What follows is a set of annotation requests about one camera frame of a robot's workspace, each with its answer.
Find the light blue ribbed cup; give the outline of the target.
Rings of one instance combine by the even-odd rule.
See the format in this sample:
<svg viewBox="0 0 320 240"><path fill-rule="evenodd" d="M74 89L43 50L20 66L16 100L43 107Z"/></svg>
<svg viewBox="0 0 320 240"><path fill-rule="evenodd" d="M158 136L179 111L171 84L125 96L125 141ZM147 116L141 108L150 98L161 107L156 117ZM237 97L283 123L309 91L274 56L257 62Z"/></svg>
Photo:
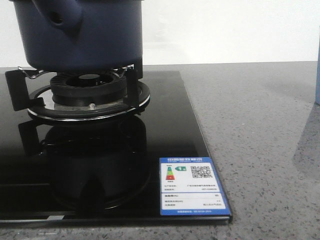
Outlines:
<svg viewBox="0 0 320 240"><path fill-rule="evenodd" d="M320 105L320 47L318 48L318 58L317 58L315 103L317 105Z"/></svg>

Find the black metal pot support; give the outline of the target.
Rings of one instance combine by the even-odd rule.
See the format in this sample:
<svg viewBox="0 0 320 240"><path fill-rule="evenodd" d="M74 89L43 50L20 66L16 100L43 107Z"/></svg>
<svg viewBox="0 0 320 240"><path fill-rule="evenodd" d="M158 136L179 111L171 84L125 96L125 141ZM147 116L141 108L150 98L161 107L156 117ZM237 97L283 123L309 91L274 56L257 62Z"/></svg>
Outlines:
<svg viewBox="0 0 320 240"><path fill-rule="evenodd" d="M59 74L91 74L113 72L126 79L127 94L118 100L105 104L90 103L88 106L67 106L53 101L50 81ZM143 112L150 102L150 89L140 81L143 76L141 59L122 63L104 70L56 72L49 84L29 93L26 80L35 80L46 74L42 69L17 70L5 72L5 79L15 111L27 110L31 117L50 122L88 122L119 118L128 114Z"/></svg>

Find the dark blue cooking pot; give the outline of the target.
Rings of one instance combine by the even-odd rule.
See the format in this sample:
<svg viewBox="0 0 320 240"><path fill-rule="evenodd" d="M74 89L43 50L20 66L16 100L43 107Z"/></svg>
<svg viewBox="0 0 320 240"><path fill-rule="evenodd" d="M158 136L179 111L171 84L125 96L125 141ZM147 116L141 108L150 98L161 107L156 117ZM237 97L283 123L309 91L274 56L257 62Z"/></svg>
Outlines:
<svg viewBox="0 0 320 240"><path fill-rule="evenodd" d="M13 5L33 68L91 72L142 59L139 0L15 0Z"/></svg>

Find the black glass gas stove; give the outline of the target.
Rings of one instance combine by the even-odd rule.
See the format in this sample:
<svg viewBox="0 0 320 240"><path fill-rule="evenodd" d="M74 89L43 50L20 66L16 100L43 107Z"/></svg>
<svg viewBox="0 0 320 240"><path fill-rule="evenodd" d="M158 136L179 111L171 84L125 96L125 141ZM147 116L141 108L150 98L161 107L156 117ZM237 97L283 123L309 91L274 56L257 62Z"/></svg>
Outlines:
<svg viewBox="0 0 320 240"><path fill-rule="evenodd" d="M52 123L15 112L1 74L1 227L232 220L231 208L229 218L160 214L160 158L211 157L180 73L146 72L144 82L151 102L141 115Z"/></svg>

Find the blue energy efficiency label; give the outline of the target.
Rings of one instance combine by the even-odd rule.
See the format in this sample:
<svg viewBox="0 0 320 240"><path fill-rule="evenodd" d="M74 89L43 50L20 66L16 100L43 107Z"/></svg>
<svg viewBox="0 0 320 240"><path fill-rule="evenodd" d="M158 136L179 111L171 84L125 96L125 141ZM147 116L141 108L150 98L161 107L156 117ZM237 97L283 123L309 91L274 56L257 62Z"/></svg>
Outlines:
<svg viewBox="0 0 320 240"><path fill-rule="evenodd" d="M162 216L232 215L210 157L161 157L159 180Z"/></svg>

